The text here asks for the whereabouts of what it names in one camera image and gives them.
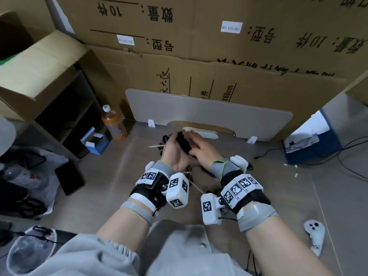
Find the hand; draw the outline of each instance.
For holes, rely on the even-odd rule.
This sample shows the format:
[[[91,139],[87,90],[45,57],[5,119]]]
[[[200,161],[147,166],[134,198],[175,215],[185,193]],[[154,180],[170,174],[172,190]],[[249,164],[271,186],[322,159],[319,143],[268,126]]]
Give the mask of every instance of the hand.
[[[192,149],[189,151],[189,155],[196,156],[199,163],[208,171],[211,171],[211,165],[214,161],[222,159],[223,156],[217,152],[208,141],[201,135],[194,131],[188,132],[191,138],[190,144]]]
[[[160,159],[162,162],[168,164],[175,173],[185,171],[186,167],[191,163],[191,157],[182,150],[176,141],[177,136],[177,132],[170,136],[163,148]]]

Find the black phone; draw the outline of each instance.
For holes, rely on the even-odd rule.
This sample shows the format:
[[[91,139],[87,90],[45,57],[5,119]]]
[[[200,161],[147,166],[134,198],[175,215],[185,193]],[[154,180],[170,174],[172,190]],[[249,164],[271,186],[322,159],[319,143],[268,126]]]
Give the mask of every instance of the black phone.
[[[60,181],[62,190],[67,196],[73,194],[84,186],[84,180],[80,172],[71,161],[58,167],[55,170],[55,173]]]

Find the blue box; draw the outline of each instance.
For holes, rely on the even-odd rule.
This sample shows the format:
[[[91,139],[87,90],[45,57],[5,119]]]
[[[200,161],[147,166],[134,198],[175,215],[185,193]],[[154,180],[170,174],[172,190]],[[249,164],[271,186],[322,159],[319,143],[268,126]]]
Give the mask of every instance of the blue box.
[[[94,131],[94,127],[92,127],[81,139],[80,141],[83,143],[87,149],[94,154],[102,155],[105,151],[106,147],[110,143],[106,135],[99,134]]]

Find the gray jacket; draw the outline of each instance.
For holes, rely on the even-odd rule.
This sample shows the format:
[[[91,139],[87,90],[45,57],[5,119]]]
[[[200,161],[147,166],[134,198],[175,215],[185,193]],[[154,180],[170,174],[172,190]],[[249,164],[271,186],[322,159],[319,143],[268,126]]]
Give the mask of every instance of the gray jacket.
[[[156,222],[138,256],[95,235],[79,234],[31,276],[249,276],[228,254],[211,247],[203,226]]]

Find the plastic bottle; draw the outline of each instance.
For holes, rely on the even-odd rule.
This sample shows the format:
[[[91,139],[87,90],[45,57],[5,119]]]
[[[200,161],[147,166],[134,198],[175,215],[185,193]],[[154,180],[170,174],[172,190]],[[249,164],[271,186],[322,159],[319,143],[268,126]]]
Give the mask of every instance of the plastic bottle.
[[[110,108],[108,104],[102,107],[104,110],[104,115],[102,116],[102,120],[105,125],[108,127],[112,137],[114,140],[124,140],[128,136],[127,130],[125,129],[122,123],[121,115]]]
[[[44,189],[48,185],[48,178],[32,173],[28,169],[15,164],[0,163],[0,174],[5,181],[15,185],[32,189]]]

